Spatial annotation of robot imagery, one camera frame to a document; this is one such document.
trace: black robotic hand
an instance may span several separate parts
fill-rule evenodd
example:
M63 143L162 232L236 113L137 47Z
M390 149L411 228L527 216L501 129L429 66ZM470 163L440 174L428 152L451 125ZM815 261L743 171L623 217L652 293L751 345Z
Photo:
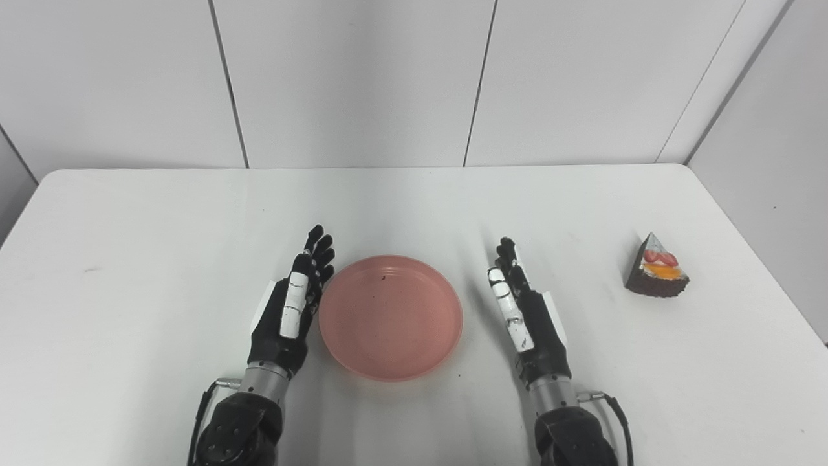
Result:
M293 261L291 273L273 287L262 318L251 336L251 362L272 362L292 378L307 356L305 338L322 297L322 287L334 275L334 239L321 225L308 234L305 249Z
M617 466L600 422L578 406L566 360L566 337L551 296L532 288L514 241L501 239L497 252L495 267L489 269L489 285L517 351L520 378L535 406L535 446L541 465ZM588 395L584 401L605 398L613 410L617 406L614 398L602 392ZM626 419L622 423L628 439ZM632 465L631 449L628 462Z
M236 393L220 401L198 437L214 383L202 397L187 466L273 466L282 436L283 402L290 380L305 362L305 339L334 274L334 243L317 225L287 278L273 285L251 336L248 368Z

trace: panel seam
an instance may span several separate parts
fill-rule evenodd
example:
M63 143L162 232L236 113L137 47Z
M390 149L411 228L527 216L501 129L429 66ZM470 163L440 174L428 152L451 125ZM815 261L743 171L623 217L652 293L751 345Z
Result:
M759 41L759 44L756 45L756 49L753 50L753 53L750 54L747 63L744 64L742 71L739 72L739 75L736 77L736 81L734 81L733 85L730 86L727 94L724 95L724 99L719 104L719 108L713 113L713 116L710 118L710 122L708 122L705 130L701 132L701 136L696 141L696 145L693 146L693 149L690 151L690 154L687 156L687 159L684 161L684 165L690 163L690 160L693 159L693 156L696 155L696 152L699 150L701 143L704 142L707 135L710 133L710 130L713 129L713 126L716 124L716 121L719 120L719 117L722 115L722 112L725 111L725 107L730 102L730 99L733 98L733 95L736 93L736 90L739 88L739 85L742 84L744 77L748 74L748 71L753 67L753 63L756 62L756 59L759 57L759 54L765 48L765 45L768 44L773 33L776 31L779 23L782 22L782 19L785 17L787 11L791 8L793 4L793 0L787 0L784 5L782 5L782 9L779 10L779 14L777 14L776 18L773 20L773 23L769 27L768 31L765 32L765 35L762 37L762 40Z
M474 117L477 115L477 104L480 102L480 90L483 88L483 73L486 71L486 59L489 57L489 43L492 41L492 29L494 28L494 15L498 11L498 0L494 0L492 6L492 19L489 21L489 34L486 36L486 48L483 50L483 64L480 66L480 78L477 81L477 94L474 96L474 108L471 111L471 124L469 125L469 137L466 139L466 150L463 154L463 167L469 159L469 146L471 144L471 132L474 129Z
M26 173L28 173L31 180L33 182L35 182L35 186L40 186L41 184L37 181L37 178L35 178L35 174L31 172L31 169L29 168L29 164L26 163L26 160L24 160L23 156L20 155L20 151L17 150L17 146L15 146L14 143L12 142L12 138L8 137L8 133L6 133L6 129L3 128L2 124L0 124L0 133L2 134L3 138L6 139L6 142L8 143L8 146L10 148L12 148L12 152L14 152L15 157L17 157L17 160L20 162L20 164L26 170Z
M727 26L727 31L724 32L725 34L722 37L722 40L719 41L719 45L716 47L716 50L713 52L713 56L710 58L710 61L707 62L707 66L705 67L705 70L701 73L701 78L699 78L699 82L696 83L696 87L693 88L693 92L690 94L690 98L684 104L684 108L681 109L681 113L679 113L679 115L678 115L678 119L676 120L676 124L673 124L673 127L670 130L670 133L667 135L667 139L664 141L664 144L662 145L662 148L658 151L658 155L656 156L656 159L654 161L652 161L653 163L657 163L658 159L662 157L662 154L664 153L664 148L667 147L667 143L670 142L670 138L672 138L673 133L676 131L676 128L678 128L678 124L681 122L681 119L684 117L684 113L687 111L687 107L690 106L690 102L693 101L693 97L696 97L696 91L699 90L699 87L701 86L701 83L704 82L705 76L707 76L707 71L710 69L710 66L713 65L713 62L715 61L716 56L719 55L719 50L721 50L722 44L724 44L725 40L727 40L727 36L730 34L730 30L733 28L733 25L736 23L736 20L739 18L739 14L742 13L742 8L744 8L744 4L747 3L747 2L748 2L748 0L742 0L742 4L739 5L739 10L736 11L736 14L733 16L733 20L731 20L730 24Z
M221 31L219 30L219 19L215 14L215 5L213 0L207 0L209 5L209 14L213 18L213 29L215 29L215 41L219 46L219 57L221 57L221 67L224 69L224 79L227 81L227 92L230 96L230 107L233 109L233 119L236 122L236 134L238 135L238 145L242 149L242 159L244 160L244 167L250 168L248 161L248 151L244 146L244 136L242 135L242 124L238 120L238 109L236 107L236 96L233 92L233 83L230 81L230 70L227 67L227 56L224 54L224 43L221 40Z

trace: strawberry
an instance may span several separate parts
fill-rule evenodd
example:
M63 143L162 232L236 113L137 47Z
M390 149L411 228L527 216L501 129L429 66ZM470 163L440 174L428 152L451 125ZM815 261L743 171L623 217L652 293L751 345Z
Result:
M676 259L676 256L670 254L669 252L661 253L658 259L661 259L664 265L669 265L671 267L675 267L678 265L678 260Z
M644 260L646 260L650 264L657 261L659 255L660 254L658 254L654 250L644 250Z

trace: black cable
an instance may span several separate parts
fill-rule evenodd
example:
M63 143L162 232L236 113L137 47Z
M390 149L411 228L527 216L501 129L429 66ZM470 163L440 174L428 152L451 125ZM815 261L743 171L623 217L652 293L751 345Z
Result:
M198 443L199 434L201 433L201 421L204 420L205 414L207 414L207 406L209 406L209 401L213 399L215 387L215 382L211 383L207 391L201 395L199 409L195 412L193 436L190 437L190 452L187 454L187 466L193 466L195 464L195 444Z
M623 440L627 444L627 466L633 466L633 439L629 434L629 425L627 424L627 416L624 415L619 401L604 393L604 399L607 400L607 405L612 408L615 416L619 418L621 429L623 429Z

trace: white finger segment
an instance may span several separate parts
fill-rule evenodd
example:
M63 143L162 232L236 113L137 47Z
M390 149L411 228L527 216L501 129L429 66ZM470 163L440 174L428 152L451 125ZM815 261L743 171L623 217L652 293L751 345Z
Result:
M512 296L512 290L509 289L509 285L504 280L503 272L500 269L489 271L489 282L492 285L494 297L498 300L500 313L506 321L506 330L509 332L512 344L517 352L529 351L535 347L535 342L523 322L523 313L520 312L518 303L515 302L515 298Z
M279 334L286 338L299 336L299 321L302 310L305 309L305 298L308 290L308 276L299 272L291 272L287 279L287 296L282 308L282 325Z
M276 282L270 280L267 283L267 287L264 289L264 294L262 295L262 299L259 301L259 305L256 307L256 312L253 313L253 321L250 323L250 333L253 333L253 330L256 330L258 321L262 320L262 314L264 314L264 309L267 307L267 302L270 301L270 296L273 294L274 288L276 288Z

